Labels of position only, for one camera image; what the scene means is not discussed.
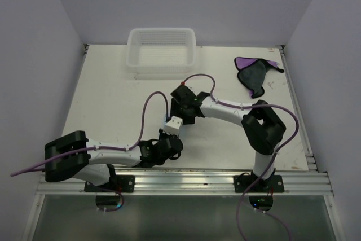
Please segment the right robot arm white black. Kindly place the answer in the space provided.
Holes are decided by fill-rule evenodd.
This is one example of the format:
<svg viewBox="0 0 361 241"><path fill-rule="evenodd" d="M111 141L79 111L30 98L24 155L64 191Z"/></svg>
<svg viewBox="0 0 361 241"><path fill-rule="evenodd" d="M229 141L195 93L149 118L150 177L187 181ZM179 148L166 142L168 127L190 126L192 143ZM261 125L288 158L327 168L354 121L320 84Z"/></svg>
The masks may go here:
<svg viewBox="0 0 361 241"><path fill-rule="evenodd" d="M271 186L275 167L272 158L283 139L286 127L274 110L263 100L242 109L241 105L215 102L209 93L195 94L184 85L171 92L172 116L179 117L185 125L194 124L197 117L214 118L230 122L244 129L250 146L255 150L255 162L251 184L256 191L265 191Z"/></svg>

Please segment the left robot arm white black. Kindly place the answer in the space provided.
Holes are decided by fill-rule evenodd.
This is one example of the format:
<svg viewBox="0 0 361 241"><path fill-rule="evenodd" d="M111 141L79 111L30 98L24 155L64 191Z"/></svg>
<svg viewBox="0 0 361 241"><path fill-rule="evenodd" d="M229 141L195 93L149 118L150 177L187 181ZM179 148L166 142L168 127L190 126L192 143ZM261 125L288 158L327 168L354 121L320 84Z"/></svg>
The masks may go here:
<svg viewBox="0 0 361 241"><path fill-rule="evenodd" d="M90 140L78 130L45 145L45 180L49 183L80 179L109 192L116 188L115 165L152 168L180 158L183 143L159 131L158 139L141 140L134 149Z"/></svg>

